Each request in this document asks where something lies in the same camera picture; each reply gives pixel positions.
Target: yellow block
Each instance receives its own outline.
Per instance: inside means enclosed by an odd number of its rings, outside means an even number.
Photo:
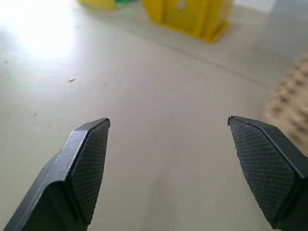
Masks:
[[[115,0],[80,0],[80,2],[94,8],[106,9],[109,11],[116,8]]]
[[[159,25],[215,42],[227,29],[233,0],[142,0],[150,19]]]

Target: yellow toy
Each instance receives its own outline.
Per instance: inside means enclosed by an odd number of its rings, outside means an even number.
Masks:
[[[142,0],[150,19],[207,43],[228,28],[233,0]]]
[[[116,8],[115,0],[79,0],[79,1],[88,6],[105,9],[109,11],[113,11]]]

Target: green object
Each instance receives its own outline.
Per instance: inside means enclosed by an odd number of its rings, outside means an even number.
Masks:
[[[120,4],[126,4],[128,3],[128,0],[115,0],[116,3],[120,3]]]

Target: beige floor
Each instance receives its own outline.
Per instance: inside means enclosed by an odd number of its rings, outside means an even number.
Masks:
[[[278,79],[281,63],[253,54],[260,27],[234,14],[208,46],[127,18],[138,6],[15,1],[0,0],[0,229],[70,131],[109,117],[89,231],[271,230],[227,126],[229,115],[260,118]]]

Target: floor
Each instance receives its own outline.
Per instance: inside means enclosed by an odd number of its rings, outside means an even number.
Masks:
[[[279,79],[283,61],[252,46],[262,20],[235,11],[208,46],[142,14],[0,0],[0,229],[70,131],[109,117],[89,231],[271,230],[227,126],[230,115],[261,118]]]

